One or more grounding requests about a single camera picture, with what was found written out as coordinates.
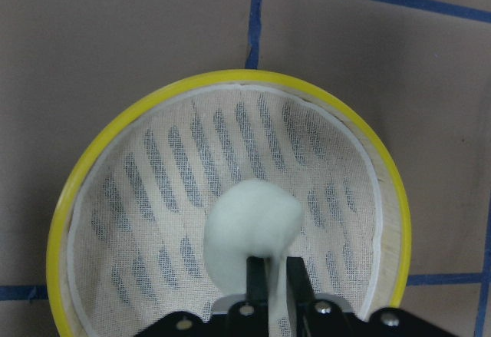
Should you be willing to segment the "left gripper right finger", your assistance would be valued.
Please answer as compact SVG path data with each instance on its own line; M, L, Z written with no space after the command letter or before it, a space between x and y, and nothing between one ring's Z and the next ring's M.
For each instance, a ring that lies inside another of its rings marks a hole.
M287 258L287 280L295 302L311 302L315 299L311 280L301 257Z

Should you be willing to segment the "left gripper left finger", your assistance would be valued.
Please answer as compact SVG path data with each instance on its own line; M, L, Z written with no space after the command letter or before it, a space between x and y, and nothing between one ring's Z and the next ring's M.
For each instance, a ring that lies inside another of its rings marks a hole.
M250 256L246 261L246 299L268 302L269 290L266 264L263 258Z

